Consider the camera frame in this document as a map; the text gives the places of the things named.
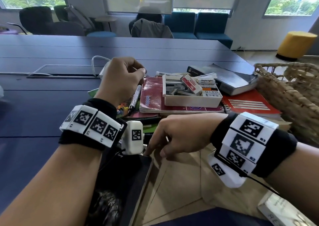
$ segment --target yellow stool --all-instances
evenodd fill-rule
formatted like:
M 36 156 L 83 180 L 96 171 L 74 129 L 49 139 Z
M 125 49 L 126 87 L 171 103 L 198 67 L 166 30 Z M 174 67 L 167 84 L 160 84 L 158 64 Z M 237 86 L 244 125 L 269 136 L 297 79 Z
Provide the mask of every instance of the yellow stool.
M 290 31 L 278 48 L 276 57 L 282 60 L 296 61 L 306 54 L 316 38 L 317 35 L 309 32 Z

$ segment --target table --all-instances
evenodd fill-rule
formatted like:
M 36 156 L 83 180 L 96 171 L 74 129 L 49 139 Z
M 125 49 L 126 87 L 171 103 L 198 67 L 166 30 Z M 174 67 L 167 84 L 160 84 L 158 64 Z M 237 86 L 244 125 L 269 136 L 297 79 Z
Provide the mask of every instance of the table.
M 150 76 L 156 71 L 185 72 L 189 65 L 211 63 L 246 73 L 254 69 L 215 40 L 2 35 L 0 72 L 33 72 L 53 64 L 52 73 L 63 73 L 65 67 L 59 65 L 68 65 L 68 73 L 77 74 L 80 65 L 81 74 L 89 75 L 94 55 L 133 56 Z M 97 59 L 95 65 L 102 68 L 105 62 Z M 88 99 L 87 91 L 97 88 L 99 80 L 0 75 L 0 84 L 4 88 L 0 100 L 0 181 L 6 182 L 0 190 L 2 212 L 54 152 L 61 121 L 74 105 Z
M 99 16 L 99 17 L 95 18 L 95 21 L 97 21 L 97 22 L 107 22 L 108 26 L 110 27 L 110 31 L 112 32 L 110 22 L 117 21 L 117 17 L 116 16 L 111 16 L 111 15 Z

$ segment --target person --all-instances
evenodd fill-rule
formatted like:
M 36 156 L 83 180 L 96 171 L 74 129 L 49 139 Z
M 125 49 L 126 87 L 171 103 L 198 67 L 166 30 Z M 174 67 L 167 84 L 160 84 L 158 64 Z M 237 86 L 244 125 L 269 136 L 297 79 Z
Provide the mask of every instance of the person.
M 116 107 L 143 83 L 145 73 L 146 69 L 132 57 L 113 58 L 95 97 Z M 158 124 L 145 155 L 155 149 L 161 150 L 162 157 L 198 151 L 210 143 L 212 133 L 226 117 L 220 113 L 168 116 Z M 83 225 L 101 155 L 101 151 L 79 144 L 60 145 L 2 213 L 0 226 Z M 297 143 L 294 152 L 265 178 L 316 224 L 319 224 L 318 168 L 319 149 Z

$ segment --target wicker basket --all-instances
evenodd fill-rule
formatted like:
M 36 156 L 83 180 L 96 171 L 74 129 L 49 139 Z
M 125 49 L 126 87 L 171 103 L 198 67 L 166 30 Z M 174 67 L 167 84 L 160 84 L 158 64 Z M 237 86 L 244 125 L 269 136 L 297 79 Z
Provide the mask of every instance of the wicker basket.
M 274 73 L 287 67 L 283 75 Z M 256 63 L 260 75 L 257 90 L 292 122 L 293 133 L 319 144 L 319 68 L 310 63 Z

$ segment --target red notebook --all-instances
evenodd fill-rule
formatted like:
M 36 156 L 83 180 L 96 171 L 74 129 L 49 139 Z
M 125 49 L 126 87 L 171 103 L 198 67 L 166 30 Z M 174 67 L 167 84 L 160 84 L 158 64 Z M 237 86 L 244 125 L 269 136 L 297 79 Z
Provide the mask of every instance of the red notebook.
M 140 112 L 143 113 L 223 113 L 224 108 L 166 106 L 161 77 L 148 77 L 142 86 Z
M 249 112 L 264 117 L 278 117 L 281 114 L 256 89 L 234 96 L 223 95 L 222 102 L 226 109 L 236 113 Z

